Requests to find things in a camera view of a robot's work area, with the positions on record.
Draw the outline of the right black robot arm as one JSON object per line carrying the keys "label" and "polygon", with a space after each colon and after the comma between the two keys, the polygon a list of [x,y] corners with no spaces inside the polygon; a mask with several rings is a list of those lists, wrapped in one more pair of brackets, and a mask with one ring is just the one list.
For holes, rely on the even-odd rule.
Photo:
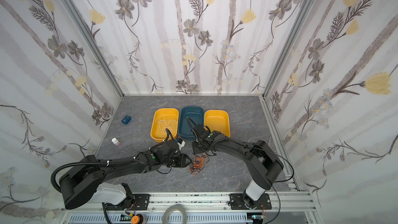
{"label": "right black robot arm", "polygon": [[234,140],[218,131],[197,124],[191,129],[199,151],[223,152],[243,161],[251,175],[251,182],[244,196],[255,202],[270,190],[284,169],[281,157],[274,153],[264,141],[256,143]]}

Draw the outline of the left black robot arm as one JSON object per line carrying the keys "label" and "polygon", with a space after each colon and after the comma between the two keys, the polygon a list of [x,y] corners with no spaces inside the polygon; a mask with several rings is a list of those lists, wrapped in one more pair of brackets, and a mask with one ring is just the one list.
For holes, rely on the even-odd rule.
{"label": "left black robot arm", "polygon": [[55,169],[50,181],[63,197],[66,209],[75,209],[86,203],[104,203],[111,210],[124,210],[137,202],[128,184],[109,184],[114,178],[130,174],[158,171],[162,166],[169,169],[186,168],[192,159],[180,150],[182,141],[169,140],[141,151],[132,157],[98,159],[94,155],[79,162],[68,163]]}

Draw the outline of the right yellow plastic bin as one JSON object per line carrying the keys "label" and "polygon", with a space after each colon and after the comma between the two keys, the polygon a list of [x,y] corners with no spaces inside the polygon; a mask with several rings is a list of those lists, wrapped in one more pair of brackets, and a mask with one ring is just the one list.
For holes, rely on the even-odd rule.
{"label": "right yellow plastic bin", "polygon": [[219,131],[227,137],[230,137],[229,114],[223,110],[208,110],[204,116],[204,124],[211,131]]}

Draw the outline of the yellow plastic bin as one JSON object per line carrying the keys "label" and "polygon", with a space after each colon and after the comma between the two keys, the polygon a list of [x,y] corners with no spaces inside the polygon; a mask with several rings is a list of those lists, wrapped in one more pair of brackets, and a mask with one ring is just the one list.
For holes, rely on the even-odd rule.
{"label": "yellow plastic bin", "polygon": [[208,110],[204,116],[204,124],[211,131],[219,131],[227,137],[230,137],[229,114],[223,110]]}
{"label": "yellow plastic bin", "polygon": [[177,137],[179,111],[175,108],[158,109],[153,118],[150,136],[157,143],[162,142],[169,130],[173,138]]}

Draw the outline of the teal plastic bin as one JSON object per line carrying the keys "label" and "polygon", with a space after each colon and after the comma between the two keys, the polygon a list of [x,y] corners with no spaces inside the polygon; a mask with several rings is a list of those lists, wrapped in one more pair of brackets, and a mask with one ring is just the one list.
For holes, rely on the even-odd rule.
{"label": "teal plastic bin", "polygon": [[183,140],[195,140],[191,128],[204,124],[204,110],[198,106],[186,106],[180,111],[177,134]]}

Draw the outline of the left yellow plastic bin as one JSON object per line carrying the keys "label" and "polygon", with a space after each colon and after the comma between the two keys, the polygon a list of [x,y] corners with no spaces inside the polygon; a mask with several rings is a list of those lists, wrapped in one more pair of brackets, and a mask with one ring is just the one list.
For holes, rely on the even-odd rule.
{"label": "left yellow plastic bin", "polygon": [[158,109],[153,118],[150,136],[157,143],[162,142],[169,130],[173,138],[177,137],[179,111],[175,108]]}

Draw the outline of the small blue object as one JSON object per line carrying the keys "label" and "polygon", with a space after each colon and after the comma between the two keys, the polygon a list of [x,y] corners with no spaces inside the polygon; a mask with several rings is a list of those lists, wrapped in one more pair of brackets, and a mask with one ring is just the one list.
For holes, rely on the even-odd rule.
{"label": "small blue object", "polygon": [[132,117],[131,117],[131,116],[125,116],[125,117],[121,120],[121,122],[122,122],[123,124],[127,125],[131,120],[132,120]]}

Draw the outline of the small white bottle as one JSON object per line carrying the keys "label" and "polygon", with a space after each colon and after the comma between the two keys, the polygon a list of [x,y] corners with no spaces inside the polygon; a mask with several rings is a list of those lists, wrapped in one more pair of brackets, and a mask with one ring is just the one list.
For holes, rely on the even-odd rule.
{"label": "small white bottle", "polygon": [[116,139],[116,138],[113,138],[113,139],[112,139],[112,143],[113,143],[114,145],[116,145],[116,146],[119,146],[119,145],[120,145],[119,140]]}

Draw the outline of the orange button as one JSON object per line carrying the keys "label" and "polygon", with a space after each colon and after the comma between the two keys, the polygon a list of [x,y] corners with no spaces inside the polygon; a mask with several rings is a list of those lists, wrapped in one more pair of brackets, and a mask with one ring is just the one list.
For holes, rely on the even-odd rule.
{"label": "orange button", "polygon": [[131,219],[131,224],[143,224],[143,223],[144,223],[144,217],[142,214],[136,214]]}

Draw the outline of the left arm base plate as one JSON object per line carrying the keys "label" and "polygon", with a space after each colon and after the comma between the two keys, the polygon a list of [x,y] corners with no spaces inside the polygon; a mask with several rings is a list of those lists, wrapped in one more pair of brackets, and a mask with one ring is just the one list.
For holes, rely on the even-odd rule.
{"label": "left arm base plate", "polygon": [[126,183],[120,184],[125,191],[125,197],[118,204],[105,203],[108,211],[146,211],[150,200],[150,194],[133,193]]}

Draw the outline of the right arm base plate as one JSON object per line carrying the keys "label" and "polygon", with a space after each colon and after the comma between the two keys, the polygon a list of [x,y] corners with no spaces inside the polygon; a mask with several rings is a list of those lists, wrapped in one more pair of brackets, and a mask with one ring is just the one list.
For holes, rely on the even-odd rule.
{"label": "right arm base plate", "polygon": [[270,210],[271,201],[268,194],[262,194],[259,200],[254,201],[245,194],[229,194],[231,210]]}

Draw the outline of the aluminium frame rail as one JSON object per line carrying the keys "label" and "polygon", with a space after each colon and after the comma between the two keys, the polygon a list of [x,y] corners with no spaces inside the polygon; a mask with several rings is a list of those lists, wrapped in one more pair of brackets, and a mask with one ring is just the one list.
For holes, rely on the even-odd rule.
{"label": "aluminium frame rail", "polygon": [[231,210],[231,192],[186,192],[150,194],[146,211],[108,211],[100,204],[86,204],[74,210],[61,210],[57,224],[129,224],[134,214],[142,214],[146,223],[160,224],[164,213],[170,224],[320,224],[321,218],[310,193],[305,191],[269,191],[270,210]]}

